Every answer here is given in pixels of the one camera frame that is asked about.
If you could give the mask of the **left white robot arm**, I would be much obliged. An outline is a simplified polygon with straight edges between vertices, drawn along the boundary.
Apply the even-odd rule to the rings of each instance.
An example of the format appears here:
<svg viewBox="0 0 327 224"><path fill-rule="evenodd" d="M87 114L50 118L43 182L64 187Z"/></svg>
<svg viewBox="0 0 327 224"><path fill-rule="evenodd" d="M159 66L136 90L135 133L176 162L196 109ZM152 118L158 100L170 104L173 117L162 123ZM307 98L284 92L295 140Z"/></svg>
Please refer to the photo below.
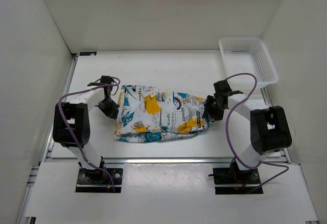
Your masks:
<svg viewBox="0 0 327 224"><path fill-rule="evenodd" d="M82 91L62 96L55 106L53 140L71 151L80 167L90 171L95 183L107 178L107 170L90 140L89 112L98 108L106 117L116 119L119 105L111 98L113 89L118 89L120 80L112 76L101 76Z"/></svg>

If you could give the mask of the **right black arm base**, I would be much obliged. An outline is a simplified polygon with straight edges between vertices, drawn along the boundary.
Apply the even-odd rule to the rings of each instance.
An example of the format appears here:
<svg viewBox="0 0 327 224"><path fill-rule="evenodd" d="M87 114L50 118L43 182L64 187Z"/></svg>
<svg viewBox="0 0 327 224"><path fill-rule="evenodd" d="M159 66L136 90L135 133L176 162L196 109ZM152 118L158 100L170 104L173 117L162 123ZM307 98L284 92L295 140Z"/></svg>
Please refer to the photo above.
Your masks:
<svg viewBox="0 0 327 224"><path fill-rule="evenodd" d="M236 161L213 168L208 177L214 180L215 195L263 194L258 169L239 170Z"/></svg>

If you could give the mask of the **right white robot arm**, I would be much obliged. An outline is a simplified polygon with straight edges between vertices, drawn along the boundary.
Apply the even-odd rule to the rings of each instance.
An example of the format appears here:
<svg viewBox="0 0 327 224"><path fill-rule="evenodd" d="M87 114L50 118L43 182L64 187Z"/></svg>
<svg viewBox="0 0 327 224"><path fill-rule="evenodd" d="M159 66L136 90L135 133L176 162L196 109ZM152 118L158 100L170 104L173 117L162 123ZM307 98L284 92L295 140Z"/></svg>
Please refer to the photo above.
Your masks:
<svg viewBox="0 0 327 224"><path fill-rule="evenodd" d="M215 82L214 89L214 95L206 98L203 117L221 121L224 111L229 110L225 133L236 164L230 169L229 176L235 183L241 183L248 177L248 170L257 169L268 156L291 146L285 111L281 106L268 107L241 91L233 91L227 80ZM250 122L250 145L240 155L233 148L229 136L232 112L237 112Z"/></svg>

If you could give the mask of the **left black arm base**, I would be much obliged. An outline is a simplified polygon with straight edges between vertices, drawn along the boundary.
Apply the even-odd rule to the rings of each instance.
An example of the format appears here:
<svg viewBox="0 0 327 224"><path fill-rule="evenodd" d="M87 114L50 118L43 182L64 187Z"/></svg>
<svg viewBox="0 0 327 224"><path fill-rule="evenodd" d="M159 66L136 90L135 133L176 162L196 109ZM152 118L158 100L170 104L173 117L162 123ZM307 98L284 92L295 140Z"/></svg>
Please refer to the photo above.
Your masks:
<svg viewBox="0 0 327 224"><path fill-rule="evenodd" d="M80 168L75 192L78 193L121 193L123 169L106 168L111 178L104 172Z"/></svg>

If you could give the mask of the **white printed shorts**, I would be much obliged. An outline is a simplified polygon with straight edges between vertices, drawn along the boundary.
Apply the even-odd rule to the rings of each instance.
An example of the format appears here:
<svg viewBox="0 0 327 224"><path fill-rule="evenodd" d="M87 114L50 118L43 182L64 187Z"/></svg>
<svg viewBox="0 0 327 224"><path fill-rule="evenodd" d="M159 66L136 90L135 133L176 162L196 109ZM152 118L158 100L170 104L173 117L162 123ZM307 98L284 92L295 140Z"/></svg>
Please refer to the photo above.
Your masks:
<svg viewBox="0 0 327 224"><path fill-rule="evenodd" d="M123 85L115 139L152 143L193 137L214 121L204 118L205 99L153 86Z"/></svg>

